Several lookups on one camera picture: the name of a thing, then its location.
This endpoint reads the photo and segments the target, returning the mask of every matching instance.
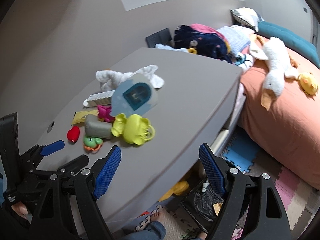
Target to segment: table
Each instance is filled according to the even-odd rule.
[[[151,48],[138,49],[111,69],[134,72],[148,65],[157,65],[156,74],[165,81],[158,91],[158,105],[144,115],[155,128],[155,137],[140,147],[114,137],[96,154],[88,154],[90,168],[113,145],[121,147],[121,163],[106,194],[97,201],[111,232],[140,215],[167,192],[198,160],[202,143],[211,145],[233,110],[242,71],[212,58]],[[99,89],[99,82],[92,81],[56,116],[52,131],[45,132],[38,144],[48,145],[62,139],[66,146],[45,157],[38,169],[54,171],[86,154],[82,144],[84,128],[81,127],[80,138],[74,145],[68,143],[66,133],[74,113],[81,111],[83,101]],[[81,234],[84,228],[75,198],[71,205]]]

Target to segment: magenta plastic toy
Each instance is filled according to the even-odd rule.
[[[115,118],[110,115],[111,106],[98,106],[98,118],[103,119],[105,122],[113,122]]]

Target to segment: long teal pillow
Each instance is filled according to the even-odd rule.
[[[268,39],[270,37],[281,39],[286,47],[299,53],[310,60],[317,68],[320,68],[320,60],[316,47],[292,31],[279,25],[262,21],[259,23],[259,32],[257,34]]]

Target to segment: yellow package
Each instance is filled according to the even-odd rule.
[[[73,117],[71,125],[84,122],[88,114],[93,114],[95,116],[98,116],[98,113],[99,113],[98,109],[90,110],[90,111],[75,112],[75,116]]]

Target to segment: pile of clothes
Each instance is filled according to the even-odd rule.
[[[220,59],[238,65],[245,73],[254,61],[250,54],[241,52],[250,45],[249,36],[253,32],[239,25],[224,26],[218,30],[201,24],[180,25],[174,32],[174,50]],[[161,44],[156,48],[173,49]]]

